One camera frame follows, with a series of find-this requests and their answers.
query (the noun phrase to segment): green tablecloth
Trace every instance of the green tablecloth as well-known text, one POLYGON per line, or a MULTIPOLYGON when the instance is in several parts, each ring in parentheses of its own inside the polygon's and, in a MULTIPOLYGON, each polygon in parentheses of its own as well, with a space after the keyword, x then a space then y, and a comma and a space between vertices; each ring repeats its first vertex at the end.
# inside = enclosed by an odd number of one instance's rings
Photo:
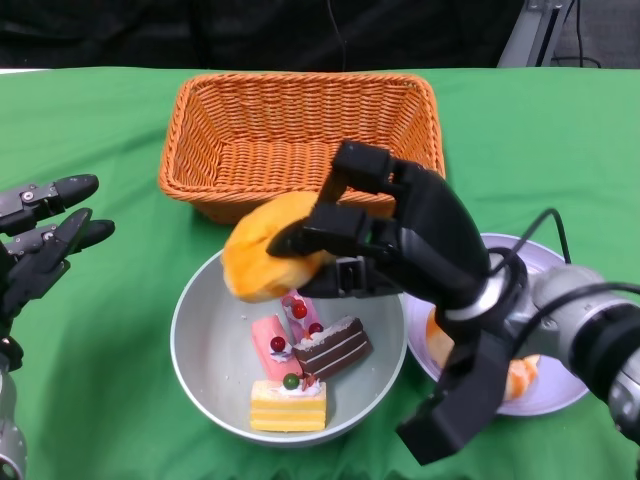
MULTIPOLYGON (((560 413, 499 418, 459 455, 419 467, 393 433, 432 387, 410 356, 363 424, 310 450, 257 447, 200 414, 173 373, 169 326, 229 230, 156 184, 175 93, 195 73, 0 76, 0 188, 94 173, 101 187, 85 204, 118 227, 15 323, 30 479, 632 478, 637 448, 591 395, 560 413)), ((419 73, 436 91, 449 180, 482 231, 519 234, 553 205, 575 262, 640 282, 640 72, 419 73)), ((558 247, 551 225, 536 239, 558 247)))

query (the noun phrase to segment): gray bowl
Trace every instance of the gray bowl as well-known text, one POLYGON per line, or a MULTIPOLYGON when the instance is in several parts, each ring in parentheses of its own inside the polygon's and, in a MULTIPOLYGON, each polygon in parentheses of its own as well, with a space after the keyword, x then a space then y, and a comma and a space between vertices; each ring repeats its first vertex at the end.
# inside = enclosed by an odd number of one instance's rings
POLYGON ((222 428, 271 446, 302 447, 335 438, 362 421, 391 389, 407 349, 399 297, 314 300, 323 323, 345 315, 362 320, 373 353, 327 380, 327 428, 309 433, 259 432, 249 427, 251 386, 265 379, 251 342, 251 322, 277 313, 277 300, 247 304, 234 298, 222 278, 220 252, 191 278, 171 324, 171 358, 191 401, 222 428))

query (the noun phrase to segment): orange wicker basket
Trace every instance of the orange wicker basket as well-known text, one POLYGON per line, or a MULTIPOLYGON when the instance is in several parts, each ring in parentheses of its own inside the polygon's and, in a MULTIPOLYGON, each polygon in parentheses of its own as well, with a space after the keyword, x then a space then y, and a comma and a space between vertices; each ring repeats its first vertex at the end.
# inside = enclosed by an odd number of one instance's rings
MULTIPOLYGON (((319 191, 344 139, 385 147, 444 176, 433 90, 400 74, 208 74, 178 93, 160 188, 217 223, 290 191, 319 191)), ((384 215, 393 199, 348 191, 384 215)))

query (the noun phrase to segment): pink cake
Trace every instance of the pink cake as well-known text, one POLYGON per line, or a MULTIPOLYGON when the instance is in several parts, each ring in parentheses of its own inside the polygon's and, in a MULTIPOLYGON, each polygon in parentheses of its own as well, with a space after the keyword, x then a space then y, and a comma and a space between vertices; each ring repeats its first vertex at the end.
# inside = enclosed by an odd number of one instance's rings
POLYGON ((281 382, 287 373, 302 375, 300 363, 293 355, 293 349, 277 315, 253 322, 251 339, 269 380, 281 382))
POLYGON ((298 292, 291 290, 280 299, 284 314, 287 317, 291 333, 295 343, 299 343, 303 338, 308 337, 309 327, 314 323, 320 323, 318 312, 313 307, 313 303, 308 298, 301 297, 298 292))

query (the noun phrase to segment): red cherry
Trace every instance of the red cherry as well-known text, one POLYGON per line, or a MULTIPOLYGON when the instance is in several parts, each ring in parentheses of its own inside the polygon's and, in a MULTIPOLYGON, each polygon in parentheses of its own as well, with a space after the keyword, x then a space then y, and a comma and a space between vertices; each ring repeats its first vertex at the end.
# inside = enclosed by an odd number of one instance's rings
POLYGON ((307 307, 304 306, 304 302, 295 302, 291 307, 291 313, 298 320, 307 316, 307 307))
POLYGON ((324 330, 324 327, 319 323, 312 323, 311 325, 309 325, 309 335, 312 335, 314 333, 320 333, 323 330, 324 330))
POLYGON ((284 341, 282 337, 273 337, 271 339, 271 350, 274 352, 282 352, 284 347, 286 347, 287 342, 284 341))

